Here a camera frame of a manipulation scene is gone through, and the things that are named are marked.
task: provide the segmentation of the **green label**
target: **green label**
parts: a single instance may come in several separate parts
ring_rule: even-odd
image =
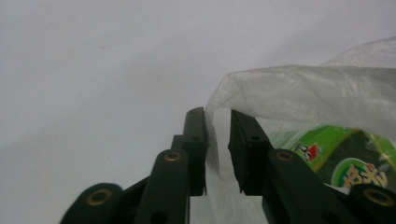
[[[384,172],[378,171],[371,163],[356,158],[340,161],[332,172],[332,185],[351,188],[357,184],[375,184],[385,188],[388,179]]]

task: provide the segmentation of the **white surface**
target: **white surface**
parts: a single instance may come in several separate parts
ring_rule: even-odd
[[[147,176],[225,74],[318,65],[395,21],[394,1],[0,2],[0,223]]]

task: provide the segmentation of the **translucent plastic bag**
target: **translucent plastic bag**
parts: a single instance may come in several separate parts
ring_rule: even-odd
[[[395,68],[393,37],[319,67],[287,65],[227,75],[206,105],[213,140],[207,188],[217,223],[266,223],[261,198],[238,192],[227,149],[230,109],[256,117],[275,147],[292,147],[322,124],[359,128],[396,146]]]

